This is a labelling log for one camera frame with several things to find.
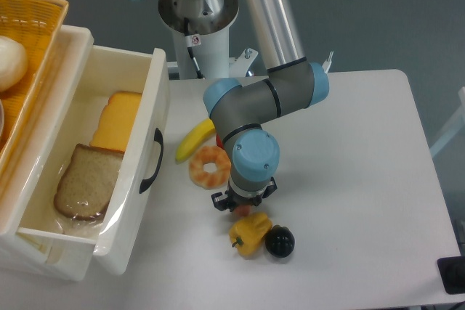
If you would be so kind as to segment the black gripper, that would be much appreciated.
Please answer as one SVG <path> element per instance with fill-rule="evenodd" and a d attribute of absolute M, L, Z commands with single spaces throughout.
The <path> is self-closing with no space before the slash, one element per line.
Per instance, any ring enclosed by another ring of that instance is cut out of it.
<path fill-rule="evenodd" d="M 240 205 L 259 206 L 262 200 L 268 198 L 277 188 L 273 176 L 266 187 L 254 191 L 246 191 L 236 185 L 234 181 L 229 181 L 226 192 L 213 194 L 211 200 L 217 210 L 232 212 L 233 208 Z"/>

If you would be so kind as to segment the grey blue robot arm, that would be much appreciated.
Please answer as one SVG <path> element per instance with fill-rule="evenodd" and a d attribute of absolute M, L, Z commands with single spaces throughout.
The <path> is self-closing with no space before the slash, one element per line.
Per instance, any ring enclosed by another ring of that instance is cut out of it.
<path fill-rule="evenodd" d="M 229 78 L 218 61 L 228 61 L 225 43 L 206 38 L 225 31 L 238 14 L 238 0 L 159 0 L 158 12 L 180 35 L 179 68 L 191 78 L 210 78 L 203 103 L 232 168 L 214 207 L 233 211 L 259 205 L 275 190 L 280 150 L 262 125 L 323 101 L 329 92 L 328 65 L 308 62 L 288 0 L 246 0 L 267 77 L 247 86 Z"/>

